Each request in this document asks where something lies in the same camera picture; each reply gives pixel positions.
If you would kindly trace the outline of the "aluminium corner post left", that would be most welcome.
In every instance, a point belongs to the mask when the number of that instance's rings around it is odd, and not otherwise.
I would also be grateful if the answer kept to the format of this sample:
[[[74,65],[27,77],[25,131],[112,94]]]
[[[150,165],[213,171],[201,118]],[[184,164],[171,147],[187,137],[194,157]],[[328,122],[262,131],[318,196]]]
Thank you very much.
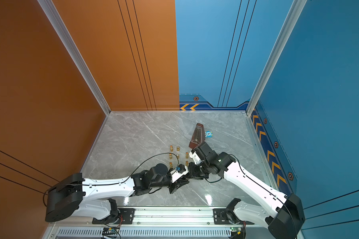
[[[105,100],[98,84],[96,83],[89,67],[87,66],[83,56],[81,55],[77,45],[75,44],[68,28],[66,27],[62,17],[60,16],[56,6],[51,0],[38,0],[43,12],[51,23],[53,29],[57,33],[59,39],[63,43],[65,49],[69,53],[71,59],[79,70],[81,76],[85,80],[93,96],[97,100],[99,106],[104,112],[105,116],[108,117],[111,113],[111,109]]]

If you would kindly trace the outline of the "blue owl number block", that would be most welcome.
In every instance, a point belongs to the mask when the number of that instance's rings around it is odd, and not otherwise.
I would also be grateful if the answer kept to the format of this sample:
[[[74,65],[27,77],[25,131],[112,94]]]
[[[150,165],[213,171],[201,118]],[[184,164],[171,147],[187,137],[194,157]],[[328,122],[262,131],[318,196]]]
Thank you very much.
[[[205,137],[212,137],[213,133],[211,131],[206,131],[205,132]]]

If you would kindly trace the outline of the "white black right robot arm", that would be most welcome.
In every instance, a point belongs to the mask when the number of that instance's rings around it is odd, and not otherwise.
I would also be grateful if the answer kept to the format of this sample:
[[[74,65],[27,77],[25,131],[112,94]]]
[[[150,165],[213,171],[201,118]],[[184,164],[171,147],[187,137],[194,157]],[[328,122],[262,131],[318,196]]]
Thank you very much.
[[[242,167],[234,155],[192,150],[189,156],[201,173],[218,175],[233,183],[259,204],[255,206],[239,199],[232,200],[227,207],[232,221],[260,225],[276,239],[297,238],[305,222],[302,201],[297,195],[286,195],[271,188]]]

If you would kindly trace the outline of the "green circuit board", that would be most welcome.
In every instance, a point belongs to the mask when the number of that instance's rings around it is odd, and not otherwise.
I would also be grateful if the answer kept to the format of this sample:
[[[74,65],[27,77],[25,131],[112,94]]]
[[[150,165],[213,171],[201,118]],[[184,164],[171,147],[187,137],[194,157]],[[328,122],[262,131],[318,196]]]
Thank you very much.
[[[244,228],[242,227],[231,227],[230,228],[230,237],[236,237],[236,236],[243,236],[244,235]]]
[[[116,238],[120,238],[120,234],[118,232],[117,229],[115,228],[109,228],[109,227],[104,227],[103,231],[102,231],[102,237],[103,238],[111,238],[111,239],[116,239]]]

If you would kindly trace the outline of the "green circuit board left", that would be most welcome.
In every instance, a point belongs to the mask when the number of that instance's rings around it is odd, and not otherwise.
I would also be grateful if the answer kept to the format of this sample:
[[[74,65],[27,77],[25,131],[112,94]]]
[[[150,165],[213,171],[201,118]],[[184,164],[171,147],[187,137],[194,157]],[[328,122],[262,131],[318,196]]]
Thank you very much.
[[[115,228],[109,228],[109,227],[104,227],[103,231],[102,231],[102,237],[103,238],[111,238],[111,239],[116,239],[116,238],[120,238],[120,234],[118,232],[117,229]]]

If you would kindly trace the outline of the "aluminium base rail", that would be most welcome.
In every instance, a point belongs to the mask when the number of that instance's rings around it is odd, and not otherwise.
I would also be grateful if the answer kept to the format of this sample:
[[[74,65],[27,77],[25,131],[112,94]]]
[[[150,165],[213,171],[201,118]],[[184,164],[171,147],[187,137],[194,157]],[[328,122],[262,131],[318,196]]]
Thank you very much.
[[[236,225],[249,222],[264,228],[295,229],[303,224],[297,213],[291,209],[276,211],[270,216],[262,207],[239,202],[235,207],[120,207],[117,209],[116,223],[123,219],[127,224],[169,224],[195,225]]]

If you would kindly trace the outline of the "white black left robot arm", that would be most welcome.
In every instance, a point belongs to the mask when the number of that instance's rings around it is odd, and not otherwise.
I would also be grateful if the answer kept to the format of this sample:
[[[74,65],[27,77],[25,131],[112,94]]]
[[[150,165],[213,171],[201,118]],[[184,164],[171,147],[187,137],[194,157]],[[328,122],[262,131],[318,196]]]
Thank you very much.
[[[127,179],[94,180],[73,174],[47,192],[45,221],[52,223],[74,217],[92,217],[108,224],[118,217],[115,197],[135,197],[168,188],[170,193],[182,184],[188,184],[188,167],[180,164],[168,169],[157,164]]]

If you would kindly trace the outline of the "aluminium corner post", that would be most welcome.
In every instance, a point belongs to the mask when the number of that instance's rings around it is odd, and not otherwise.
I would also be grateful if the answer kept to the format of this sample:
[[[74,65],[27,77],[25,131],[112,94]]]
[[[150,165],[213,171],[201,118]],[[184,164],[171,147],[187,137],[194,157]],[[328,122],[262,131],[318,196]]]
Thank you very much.
[[[305,7],[306,2],[307,0],[293,1],[290,10],[286,16],[286,19],[282,25],[282,28],[277,36],[269,58],[254,89],[252,97],[249,101],[248,107],[246,109],[246,114],[248,116],[252,115],[254,108],[257,105],[260,96],[262,95],[266,84],[270,79],[270,76],[283,52],[283,49],[286,46],[288,39]]]
[[[79,70],[81,76],[85,80],[93,96],[97,100],[99,106],[104,112],[105,116],[108,117],[111,113],[111,109],[105,100],[98,84],[96,83],[89,67],[87,66],[83,56],[81,55],[77,45],[75,44],[68,28],[66,27],[62,17],[60,16],[56,6],[51,0],[38,0],[43,12],[51,23],[53,29],[57,33],[59,39],[63,43],[65,49],[69,53],[71,59]]]

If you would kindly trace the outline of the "green circuit board right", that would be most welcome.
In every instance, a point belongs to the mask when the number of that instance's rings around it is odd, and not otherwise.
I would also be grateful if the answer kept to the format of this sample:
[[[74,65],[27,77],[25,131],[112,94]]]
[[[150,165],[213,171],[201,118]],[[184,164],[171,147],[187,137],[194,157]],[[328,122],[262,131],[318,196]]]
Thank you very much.
[[[244,228],[242,227],[231,227],[230,228],[230,237],[236,237],[236,236],[243,236],[244,235]]]

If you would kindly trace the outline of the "aluminium corner post right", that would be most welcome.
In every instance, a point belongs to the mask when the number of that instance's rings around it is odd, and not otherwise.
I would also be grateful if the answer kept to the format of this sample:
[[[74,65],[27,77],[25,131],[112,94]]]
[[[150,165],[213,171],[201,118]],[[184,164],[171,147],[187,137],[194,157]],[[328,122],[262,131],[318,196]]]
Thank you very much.
[[[270,76],[283,52],[283,49],[286,46],[288,39],[305,7],[306,2],[307,0],[293,1],[290,10],[286,16],[286,19],[282,25],[282,28],[277,36],[269,58],[254,89],[252,97],[249,101],[248,107],[246,109],[246,114],[248,116],[252,115],[254,108],[257,105],[260,96],[262,95],[266,84],[270,79]]]

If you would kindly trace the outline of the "dark red wooden metronome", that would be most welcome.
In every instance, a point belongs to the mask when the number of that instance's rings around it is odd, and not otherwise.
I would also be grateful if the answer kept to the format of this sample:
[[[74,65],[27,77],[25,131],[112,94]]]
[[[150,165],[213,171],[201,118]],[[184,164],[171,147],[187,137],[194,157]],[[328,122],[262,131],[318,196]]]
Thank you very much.
[[[192,134],[192,137],[189,142],[189,147],[191,149],[196,148],[200,144],[205,142],[205,130],[204,126],[201,123],[197,123]]]

